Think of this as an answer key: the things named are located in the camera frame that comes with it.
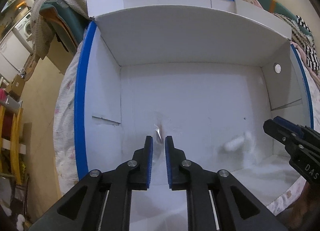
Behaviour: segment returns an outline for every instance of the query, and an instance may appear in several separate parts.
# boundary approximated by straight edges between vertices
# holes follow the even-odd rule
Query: cotton ball
[[[249,153],[253,153],[255,150],[255,147],[257,145],[254,136],[252,135],[251,132],[245,132],[244,133],[244,139],[245,139],[245,149],[249,152]]]
[[[243,146],[244,144],[244,136],[240,136],[240,137],[237,137],[235,139],[232,139],[231,141],[229,142],[226,142],[224,144],[224,149],[225,151],[227,152],[230,152],[230,151],[236,151],[237,149],[239,149],[241,146]]]

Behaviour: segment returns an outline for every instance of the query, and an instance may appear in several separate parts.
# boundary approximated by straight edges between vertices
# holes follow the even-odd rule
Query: cardboard box
[[[5,91],[15,100],[18,100],[22,94],[25,81],[19,75],[16,75]]]
[[[74,110],[79,178],[131,159],[161,124],[192,163],[226,168],[265,206],[298,179],[262,127],[278,115],[313,125],[290,26],[241,0],[88,0],[87,6],[94,22],[84,45],[91,49],[81,52],[78,70],[86,74],[77,77]],[[239,136],[250,141],[226,151]],[[168,189],[164,145],[154,142],[154,151],[150,189],[132,191],[130,230],[188,230],[186,193]],[[275,167],[284,175],[269,181]]]

